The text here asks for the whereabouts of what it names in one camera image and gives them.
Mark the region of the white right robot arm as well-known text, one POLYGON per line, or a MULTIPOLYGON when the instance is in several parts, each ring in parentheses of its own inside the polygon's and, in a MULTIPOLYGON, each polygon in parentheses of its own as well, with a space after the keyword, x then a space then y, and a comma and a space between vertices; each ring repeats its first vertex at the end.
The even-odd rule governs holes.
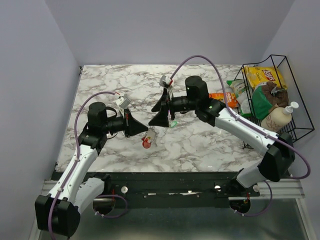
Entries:
POLYGON ((202 122, 242 139, 263 156, 259 163, 241 169, 231 181, 230 191, 234 195, 243 195, 258 182, 279 182, 295 160, 289 134, 266 130, 236 114, 222 101, 211 98, 201 77, 193 75, 185 80, 185 96, 173 96, 173 80, 165 75, 159 84, 163 93, 152 108, 156 115, 149 121, 150 126, 168 128, 176 113, 194 111, 202 122))

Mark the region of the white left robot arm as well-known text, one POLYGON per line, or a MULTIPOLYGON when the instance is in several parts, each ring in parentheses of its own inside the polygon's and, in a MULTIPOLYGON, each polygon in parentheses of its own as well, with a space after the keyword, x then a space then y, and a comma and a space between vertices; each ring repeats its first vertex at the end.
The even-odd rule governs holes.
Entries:
POLYGON ((108 134, 124 132, 128 138, 146 132, 148 127, 137 121, 129 109, 120 116, 108 116, 113 108, 102 102, 90 104, 87 123, 81 134, 75 136, 76 150, 66 170, 47 195, 39 195, 35 201, 36 221, 39 230, 72 237, 81 214, 99 196, 107 197, 111 191, 109 176, 90 177, 83 180, 108 140, 108 134))

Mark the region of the red handled steel key organizer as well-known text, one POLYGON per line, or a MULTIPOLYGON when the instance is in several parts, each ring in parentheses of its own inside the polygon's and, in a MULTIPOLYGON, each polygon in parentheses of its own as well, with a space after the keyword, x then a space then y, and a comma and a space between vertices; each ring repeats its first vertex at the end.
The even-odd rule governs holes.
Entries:
POLYGON ((153 142, 156 141, 157 135, 158 134, 156 128, 154 126, 151 126, 141 139, 142 146, 145 149, 149 149, 152 146, 153 142))

